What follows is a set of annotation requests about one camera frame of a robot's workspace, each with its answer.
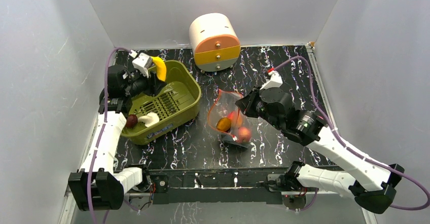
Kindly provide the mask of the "yellow toy banana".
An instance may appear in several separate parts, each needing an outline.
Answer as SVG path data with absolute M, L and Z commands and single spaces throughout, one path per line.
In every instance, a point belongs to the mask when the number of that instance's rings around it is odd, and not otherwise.
M 154 56 L 152 56 L 151 59 L 156 67 L 157 78 L 163 82 L 166 81 L 167 67 L 165 65 L 164 60 L 161 59 L 160 57 L 154 57 Z

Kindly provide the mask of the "orange peach toy fruit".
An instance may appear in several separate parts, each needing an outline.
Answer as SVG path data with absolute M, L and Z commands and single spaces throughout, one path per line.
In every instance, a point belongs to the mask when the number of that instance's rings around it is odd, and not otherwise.
M 231 127 L 241 127 L 243 124 L 243 116 L 241 112 L 233 111 L 228 114 L 227 118 L 231 121 Z

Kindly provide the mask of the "clear zip bag orange zipper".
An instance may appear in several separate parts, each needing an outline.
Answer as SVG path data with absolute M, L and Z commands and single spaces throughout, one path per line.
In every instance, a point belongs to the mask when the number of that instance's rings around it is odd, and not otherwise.
M 250 122 L 236 105 L 242 98 L 237 92 L 218 89 L 218 96 L 207 114 L 207 123 L 221 143 L 248 149 L 253 133 Z

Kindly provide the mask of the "brown toy kiwi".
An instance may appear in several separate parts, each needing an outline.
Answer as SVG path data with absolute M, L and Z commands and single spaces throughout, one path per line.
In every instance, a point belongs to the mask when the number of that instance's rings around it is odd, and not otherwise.
M 219 121 L 216 124 L 216 129 L 221 132 L 228 132 L 231 128 L 232 121 L 228 117 L 223 117 L 219 119 Z

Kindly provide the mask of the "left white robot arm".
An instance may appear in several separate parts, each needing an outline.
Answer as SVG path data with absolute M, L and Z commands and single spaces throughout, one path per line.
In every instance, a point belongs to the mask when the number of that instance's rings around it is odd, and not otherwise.
M 142 167 L 115 172 L 113 163 L 122 130 L 129 119 L 132 98 L 141 93 L 156 96 L 166 86 L 164 63 L 152 71 L 128 70 L 122 65 L 105 69 L 104 87 L 99 97 L 95 136 L 84 163 L 68 177 L 68 186 L 81 211 L 117 210 L 125 194 L 135 187 L 145 192 L 152 179 Z

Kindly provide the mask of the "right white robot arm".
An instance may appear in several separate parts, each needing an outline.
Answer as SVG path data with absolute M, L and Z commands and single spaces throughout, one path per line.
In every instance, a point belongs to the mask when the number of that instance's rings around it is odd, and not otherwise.
M 357 157 L 336 140 L 317 114 L 295 108 L 290 94 L 280 88 L 254 87 L 236 101 L 241 113 L 249 118 L 262 118 L 279 130 L 288 140 L 317 151 L 336 163 L 342 170 L 331 171 L 294 161 L 284 175 L 269 174 L 262 183 L 273 192 L 316 188 L 349 197 L 362 208 L 382 214 L 392 203 L 401 177 L 393 170 L 404 172 L 396 164 L 384 168 Z

